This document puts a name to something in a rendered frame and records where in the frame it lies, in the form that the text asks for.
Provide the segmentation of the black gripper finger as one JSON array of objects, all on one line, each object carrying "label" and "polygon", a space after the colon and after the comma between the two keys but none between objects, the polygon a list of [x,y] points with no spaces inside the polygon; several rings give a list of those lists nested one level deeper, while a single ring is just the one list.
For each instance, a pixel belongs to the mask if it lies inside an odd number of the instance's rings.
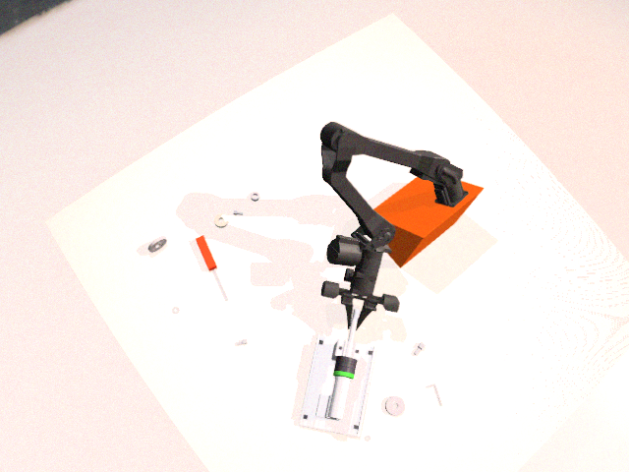
[{"label": "black gripper finger", "polygon": [[[375,311],[376,312],[376,307],[369,307],[367,306],[366,301],[364,301],[364,305],[363,308],[361,310],[360,316],[358,318],[358,323],[357,323],[357,328],[356,330],[359,328],[359,326],[361,325],[361,323],[363,322],[363,320],[371,313],[371,311]],[[355,331],[356,331],[355,330]]]},{"label": "black gripper finger", "polygon": [[350,329],[354,304],[353,304],[353,302],[352,302],[352,304],[342,302],[342,298],[341,298],[341,305],[344,305],[346,307],[348,329]]}]

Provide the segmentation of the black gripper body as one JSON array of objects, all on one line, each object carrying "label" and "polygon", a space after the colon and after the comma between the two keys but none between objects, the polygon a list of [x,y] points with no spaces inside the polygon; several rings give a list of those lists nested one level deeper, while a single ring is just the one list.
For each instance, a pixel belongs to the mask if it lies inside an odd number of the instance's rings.
[{"label": "black gripper body", "polygon": [[380,304],[385,311],[398,313],[400,302],[397,296],[387,293],[382,293],[381,296],[373,295],[378,274],[379,271],[365,270],[356,266],[350,290],[340,288],[339,283],[325,280],[322,283],[320,296],[330,299],[341,296],[342,302],[349,304],[352,304],[354,299],[366,301],[367,306],[373,308]]}]

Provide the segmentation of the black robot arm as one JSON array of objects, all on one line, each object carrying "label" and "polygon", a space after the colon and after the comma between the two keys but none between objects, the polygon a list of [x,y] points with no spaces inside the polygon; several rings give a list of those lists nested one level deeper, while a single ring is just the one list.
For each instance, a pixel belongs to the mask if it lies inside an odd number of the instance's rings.
[{"label": "black robot arm", "polygon": [[[347,127],[329,122],[320,131],[322,179],[357,216],[361,225],[352,237],[336,235],[327,246],[327,260],[332,265],[357,266],[379,271],[383,254],[391,254],[389,242],[395,227],[375,211],[347,178],[353,156],[367,155],[410,167],[410,173],[432,181],[436,204],[456,207],[469,194],[461,179],[463,169],[447,158],[429,150],[407,150],[363,136]],[[367,239],[369,236],[371,240]]]}]

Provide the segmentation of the green ring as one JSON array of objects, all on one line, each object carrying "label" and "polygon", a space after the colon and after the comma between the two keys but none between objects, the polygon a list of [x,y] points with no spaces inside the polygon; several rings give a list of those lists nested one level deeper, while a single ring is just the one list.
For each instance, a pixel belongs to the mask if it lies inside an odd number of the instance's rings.
[{"label": "green ring", "polygon": [[333,376],[334,377],[349,378],[349,379],[353,379],[354,378],[353,374],[346,373],[346,372],[341,372],[341,371],[334,371]]}]

